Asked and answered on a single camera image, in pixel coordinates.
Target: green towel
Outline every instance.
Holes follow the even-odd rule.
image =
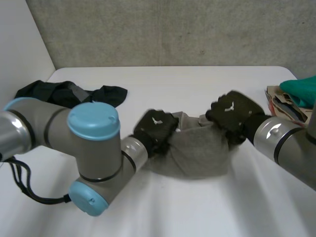
[[[316,101],[316,76],[302,80],[287,80],[280,84],[298,107],[312,108]]]

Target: white logo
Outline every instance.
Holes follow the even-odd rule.
[[[225,109],[225,112],[228,112],[228,111],[233,111],[234,110],[234,102],[232,102],[232,106],[228,109]]]
[[[162,121],[161,121],[161,120],[156,121],[156,120],[154,119],[154,117],[152,117],[152,119],[153,119],[153,121],[154,121],[154,124],[161,124],[161,123],[162,123]]]

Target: white table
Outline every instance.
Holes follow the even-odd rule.
[[[206,112],[212,101],[239,90],[268,113],[267,85],[295,79],[281,67],[67,68],[49,82],[70,80],[84,89],[128,89],[118,107],[121,136],[148,108]],[[0,170],[2,237],[312,237],[316,192],[258,153],[246,141],[231,154],[226,176],[177,180],[140,171],[100,217],[72,203],[45,206],[24,196],[9,166]],[[75,159],[39,147],[17,156],[32,169],[32,186],[43,197],[60,197],[78,176]]]

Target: black band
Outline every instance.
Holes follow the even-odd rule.
[[[316,145],[316,138],[312,137],[309,133],[306,133],[306,138],[309,140],[311,143]]]
[[[34,131],[33,131],[31,124],[28,122],[28,120],[20,112],[17,112],[16,110],[7,110],[7,111],[16,115],[25,124],[27,130],[29,131],[30,137],[31,137],[31,149],[33,149],[36,145],[36,140],[35,140],[35,134],[34,134]]]
[[[135,162],[134,162],[134,160],[132,159],[132,157],[130,157],[130,156],[129,156],[126,152],[124,152],[124,151],[122,151],[122,155],[125,156],[125,157],[129,160],[130,164],[132,165],[132,167],[133,167],[133,169],[134,169],[134,173],[136,173],[136,165],[135,165]]]
[[[48,131],[49,131],[49,127],[51,125],[51,123],[53,122],[54,118],[62,111],[66,110],[67,108],[60,108],[58,110],[56,110],[52,116],[50,117],[49,121],[46,124],[46,127],[44,129],[44,142],[46,143],[47,147],[52,148],[51,144],[49,143],[48,140]]]
[[[69,194],[64,195],[64,202],[65,202],[65,203],[71,202],[71,199],[70,199],[70,197],[69,197]]]
[[[88,182],[91,182],[91,183],[99,183],[99,182],[104,182],[104,181],[108,181],[110,179],[113,179],[115,176],[118,175],[118,173],[120,172],[120,170],[122,169],[123,165],[121,165],[119,167],[119,169],[112,175],[108,176],[108,177],[105,177],[103,179],[89,179],[87,177],[84,177],[82,174],[79,173],[80,177]]]
[[[301,130],[303,130],[302,127],[297,127],[297,128],[294,128],[294,129],[290,130],[290,131],[289,131],[288,133],[286,133],[286,134],[281,138],[281,140],[278,142],[278,144],[277,144],[277,146],[276,146],[276,148],[275,148],[275,153],[274,153],[275,162],[276,162],[277,164],[279,164],[279,163],[278,163],[278,154],[280,153],[280,150],[281,150],[283,144],[285,143],[285,141],[286,141],[291,135],[293,135],[294,133],[296,133],[296,132],[298,132],[298,131],[301,131]]]

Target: white wall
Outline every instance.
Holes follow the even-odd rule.
[[[0,108],[55,68],[24,0],[0,0]]]

